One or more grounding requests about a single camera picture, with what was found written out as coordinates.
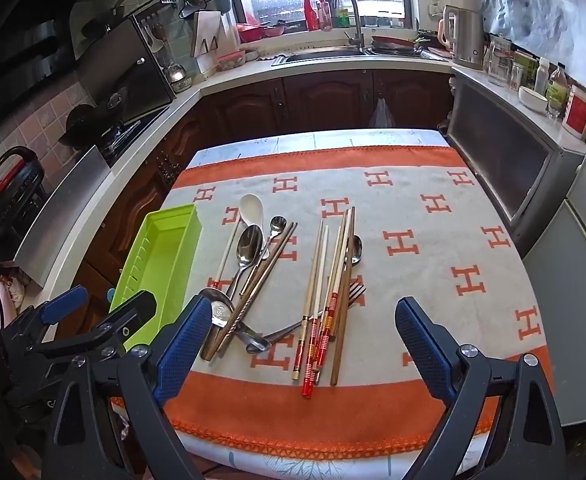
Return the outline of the grey cabinet appliance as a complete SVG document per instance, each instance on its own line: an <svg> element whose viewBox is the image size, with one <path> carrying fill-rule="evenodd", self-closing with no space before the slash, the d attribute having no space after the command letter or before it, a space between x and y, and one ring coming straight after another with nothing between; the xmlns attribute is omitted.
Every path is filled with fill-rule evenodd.
<svg viewBox="0 0 586 480"><path fill-rule="evenodd" d="M475 174L524 256L570 190L586 144L478 70L452 70L447 142Z"/></svg>

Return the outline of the thin white chopstick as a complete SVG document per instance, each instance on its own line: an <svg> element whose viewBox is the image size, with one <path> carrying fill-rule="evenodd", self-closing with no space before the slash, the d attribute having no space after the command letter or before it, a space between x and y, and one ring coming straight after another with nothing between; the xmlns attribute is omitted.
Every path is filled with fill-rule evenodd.
<svg viewBox="0 0 586 480"><path fill-rule="evenodd" d="M226 266L229 254L230 254L230 250L233 244L233 241L235 239L235 235L236 232L238 232L238 227L241 225L242 223L242 219L241 217L238 217L238 220L235 221L234 227L232 228L230 235L228 237L226 246L224 246L221 258L220 258L220 263L219 266L217 268L217 272L215 275L215 279L214 279L214 288L221 290L221 281L222 281L222 276L223 276L223 271L224 271L224 267Z"/></svg>

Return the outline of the large steel spoon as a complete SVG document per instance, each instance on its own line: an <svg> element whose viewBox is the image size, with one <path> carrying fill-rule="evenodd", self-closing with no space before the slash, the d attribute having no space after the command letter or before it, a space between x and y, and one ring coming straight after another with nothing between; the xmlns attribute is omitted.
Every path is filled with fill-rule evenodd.
<svg viewBox="0 0 586 480"><path fill-rule="evenodd" d="M238 240L236 246L236 260L238 260L238 270L236 270L231 283L227 289L227 296L230 300L233 299L238 282L242 274L253 266L261 252L262 248L262 229L257 224L248 226Z"/></svg>

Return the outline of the red spray bottle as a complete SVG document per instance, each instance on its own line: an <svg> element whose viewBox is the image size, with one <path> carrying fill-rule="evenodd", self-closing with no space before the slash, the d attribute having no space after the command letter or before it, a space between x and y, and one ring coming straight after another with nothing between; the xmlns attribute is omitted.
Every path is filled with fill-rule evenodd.
<svg viewBox="0 0 586 480"><path fill-rule="evenodd" d="M304 17L307 29L314 32L319 29L319 19L312 0L302 0L304 2Z"/></svg>

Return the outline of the red-ended bamboo chopstick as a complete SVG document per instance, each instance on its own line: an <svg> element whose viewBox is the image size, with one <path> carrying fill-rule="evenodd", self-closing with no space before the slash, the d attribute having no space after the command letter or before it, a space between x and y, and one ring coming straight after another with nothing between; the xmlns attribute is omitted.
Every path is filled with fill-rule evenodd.
<svg viewBox="0 0 586 480"><path fill-rule="evenodd" d="M312 390L316 384L317 374L319 371L319 358L322 348L322 338L328 317L329 306L331 304L333 287L335 282L335 267L337 258L340 254L340 246L342 246L342 238L345 229L346 220L340 222L340 227L334 237L334 248L332 252L332 259L329 266L326 265L326 255L328 254L330 233L329 227L325 226L325 233L322 238L323 255L320 261L321 274L318 278L318 289L316 290L317 298L314 300L314 317L311 321L311 334L309 341L309 348L306 357L304 380L302 381L302 397L309 400L312 396Z"/></svg>
<svg viewBox="0 0 586 480"><path fill-rule="evenodd" d="M325 224L322 235L320 255L317 265L316 288L314 289L314 296L312 297L312 318L309 337L309 346L306 357L304 381L302 382L302 395L305 398L310 398L312 393L312 383L314 382L314 357L317 353L318 333L321 318L321 296L324 280L324 267L326 252L328 251L330 227Z"/></svg>

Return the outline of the steel kettle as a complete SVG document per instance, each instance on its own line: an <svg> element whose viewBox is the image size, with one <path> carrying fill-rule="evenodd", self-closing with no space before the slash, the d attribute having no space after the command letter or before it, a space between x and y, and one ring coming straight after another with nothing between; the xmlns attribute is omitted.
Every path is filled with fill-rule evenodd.
<svg viewBox="0 0 586 480"><path fill-rule="evenodd" d="M438 28L438 40L458 65L481 70L485 34L482 16L475 11L447 4Z"/></svg>

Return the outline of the white bowl on counter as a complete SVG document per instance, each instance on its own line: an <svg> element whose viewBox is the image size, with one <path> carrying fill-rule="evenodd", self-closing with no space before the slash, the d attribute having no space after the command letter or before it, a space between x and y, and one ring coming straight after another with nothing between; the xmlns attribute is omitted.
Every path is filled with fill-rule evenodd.
<svg viewBox="0 0 586 480"><path fill-rule="evenodd" d="M542 94L529 89L526 86L521 86L517 90L517 96L520 102L527 107L528 110L533 110L536 113L544 113L548 107L548 99Z"/></svg>

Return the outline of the clear plastic bottle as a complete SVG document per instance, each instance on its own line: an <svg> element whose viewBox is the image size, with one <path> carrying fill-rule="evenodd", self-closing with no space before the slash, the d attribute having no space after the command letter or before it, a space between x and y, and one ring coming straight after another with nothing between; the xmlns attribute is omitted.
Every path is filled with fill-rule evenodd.
<svg viewBox="0 0 586 480"><path fill-rule="evenodd" d="M546 88L547 115L552 119L562 116L568 98L568 80L565 65L558 63L549 76Z"/></svg>

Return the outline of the pale chopstick red bands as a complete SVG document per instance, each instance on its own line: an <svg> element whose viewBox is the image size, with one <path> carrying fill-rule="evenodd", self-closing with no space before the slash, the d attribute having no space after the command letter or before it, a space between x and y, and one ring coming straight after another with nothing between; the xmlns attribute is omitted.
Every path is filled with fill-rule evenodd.
<svg viewBox="0 0 586 480"><path fill-rule="evenodd" d="M337 301L337 278L340 273L340 269L343 265L343 248L344 239L346 235L347 226L347 214L344 214L342 224L340 225L340 232L336 237L335 249L333 255L333 261L331 266L331 273L328 281L328 288L326 289L326 297L324 302L324 310L322 312L321 323L319 324L318 331L318 348L316 355L314 356L314 366L312 372L314 373L314 383L319 382L320 373L322 370L326 349L328 348L328 342L330 338L330 330L332 326L332 315L335 310Z"/></svg>
<svg viewBox="0 0 586 480"><path fill-rule="evenodd" d="M302 307L302 319L300 320L300 334L297 339L296 353L294 359L294 366L292 370L292 381L298 382L300 376L300 369L302 368L302 357L304 356L308 320L310 318L310 309L312 303L312 297L314 296L314 289L316 288L316 277L317 277L317 265L320 255L322 235L324 229L323 219L320 218L318 226L316 244L314 244L314 255L311 260L311 268L309 274L309 280L307 284L306 296L304 306Z"/></svg>

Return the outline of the white ceramic spoon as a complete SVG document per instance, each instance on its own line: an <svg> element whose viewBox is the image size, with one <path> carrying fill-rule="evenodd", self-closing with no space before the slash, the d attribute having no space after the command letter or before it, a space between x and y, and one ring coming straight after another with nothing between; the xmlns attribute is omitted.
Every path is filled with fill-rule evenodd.
<svg viewBox="0 0 586 480"><path fill-rule="evenodd" d="M243 195L240 199L238 211L242 221L248 228L256 226L259 232L264 232L264 205L257 195L252 193Z"/></svg>

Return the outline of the steel ladle spoon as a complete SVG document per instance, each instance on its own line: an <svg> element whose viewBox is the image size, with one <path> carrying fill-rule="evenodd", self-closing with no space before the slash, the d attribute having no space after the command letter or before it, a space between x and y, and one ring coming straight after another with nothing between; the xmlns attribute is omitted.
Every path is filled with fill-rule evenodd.
<svg viewBox="0 0 586 480"><path fill-rule="evenodd" d="M207 298L212 305L212 324L218 328L226 326L228 319L234 311L232 301L219 289L205 287L200 291L200 295ZM265 352L270 349L270 342L263 336L256 333L243 322L238 324L235 335L239 340L246 344L246 351L255 351L257 353Z"/></svg>

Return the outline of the red white box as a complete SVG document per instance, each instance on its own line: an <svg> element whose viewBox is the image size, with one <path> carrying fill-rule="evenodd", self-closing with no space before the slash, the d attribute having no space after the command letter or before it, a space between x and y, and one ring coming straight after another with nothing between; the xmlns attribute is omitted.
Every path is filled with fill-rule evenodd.
<svg viewBox="0 0 586 480"><path fill-rule="evenodd" d="M586 131L586 92L576 84L570 87L562 127L576 139L582 139Z"/></svg>

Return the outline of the green plastic utensil tray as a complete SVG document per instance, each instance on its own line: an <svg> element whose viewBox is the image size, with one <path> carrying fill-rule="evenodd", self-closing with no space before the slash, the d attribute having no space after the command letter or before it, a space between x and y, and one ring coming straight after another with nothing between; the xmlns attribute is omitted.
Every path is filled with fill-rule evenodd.
<svg viewBox="0 0 586 480"><path fill-rule="evenodd" d="M155 298L156 312L125 342L127 349L148 344L164 325L178 318L201 229L193 204L145 216L110 307L116 309L140 290L146 290Z"/></svg>

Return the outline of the black wok on stove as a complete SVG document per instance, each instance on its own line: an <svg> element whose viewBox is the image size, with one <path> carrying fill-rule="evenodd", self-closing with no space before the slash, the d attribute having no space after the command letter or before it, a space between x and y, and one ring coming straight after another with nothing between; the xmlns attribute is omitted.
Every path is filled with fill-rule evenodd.
<svg viewBox="0 0 586 480"><path fill-rule="evenodd" d="M87 150L98 142L104 133L122 119L130 101L130 79L139 73L145 62L146 59L141 56L131 64L98 105L81 104L74 107L67 117L66 131L58 142L76 151Z"/></svg>

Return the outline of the orange white H-pattern cloth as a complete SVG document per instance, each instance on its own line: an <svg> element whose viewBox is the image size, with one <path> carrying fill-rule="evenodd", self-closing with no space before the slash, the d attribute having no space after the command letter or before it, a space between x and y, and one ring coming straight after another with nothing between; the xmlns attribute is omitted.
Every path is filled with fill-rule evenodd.
<svg viewBox="0 0 586 480"><path fill-rule="evenodd" d="M486 356L534 354L550 362L524 264L483 189L451 148L368 146L235 159L182 172L167 207L191 204L202 232L188 293L231 276L223 248L245 194L295 231L246 315L254 330L302 317L319 226L336 232L348 210L363 257L352 277L364 296L349 310L342 346L331 346L311 396L292 378L296 342L262 356L238 341L197 361L168 402L174 428L264 455L355 460L420 448L442 416L395 327L411 296L457 341Z"/></svg>

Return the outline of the glass jar on counter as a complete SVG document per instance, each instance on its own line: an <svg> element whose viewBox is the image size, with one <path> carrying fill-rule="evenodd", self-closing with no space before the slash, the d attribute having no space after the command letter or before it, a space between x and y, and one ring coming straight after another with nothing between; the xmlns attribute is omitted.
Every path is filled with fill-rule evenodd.
<svg viewBox="0 0 586 480"><path fill-rule="evenodd" d="M493 84L506 86L512 65L512 42L502 36L492 37L488 50L487 75Z"/></svg>

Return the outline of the dark brown wooden chopstick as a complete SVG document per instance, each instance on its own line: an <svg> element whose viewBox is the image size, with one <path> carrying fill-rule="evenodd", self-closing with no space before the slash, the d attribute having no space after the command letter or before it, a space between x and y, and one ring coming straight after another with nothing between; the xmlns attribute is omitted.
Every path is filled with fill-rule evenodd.
<svg viewBox="0 0 586 480"><path fill-rule="evenodd" d="M347 213L346 228L345 228L345 248L342 257L342 268L340 269L340 289L338 290L338 301L335 315L335 323L332 331L333 335L333 361L331 367L330 386L335 387L338 383L338 376L340 376L340 360L342 359L345 321L344 316L347 310L347 300L350 283L351 271L351 246L352 237L355 229L356 208L351 207Z"/></svg>

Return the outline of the chrome sink faucet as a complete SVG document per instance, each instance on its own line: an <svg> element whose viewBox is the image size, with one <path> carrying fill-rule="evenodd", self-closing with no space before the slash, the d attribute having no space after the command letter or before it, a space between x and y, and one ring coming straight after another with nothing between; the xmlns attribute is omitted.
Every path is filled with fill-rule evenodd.
<svg viewBox="0 0 586 480"><path fill-rule="evenodd" d="M362 31L361 18L359 13L358 0L349 0L350 6L341 6L340 0L332 0L332 7L335 11L337 21L340 26L349 27L351 24L355 24L355 35L349 36L346 34L348 44L357 49L360 53L364 51L366 46L366 40Z"/></svg>

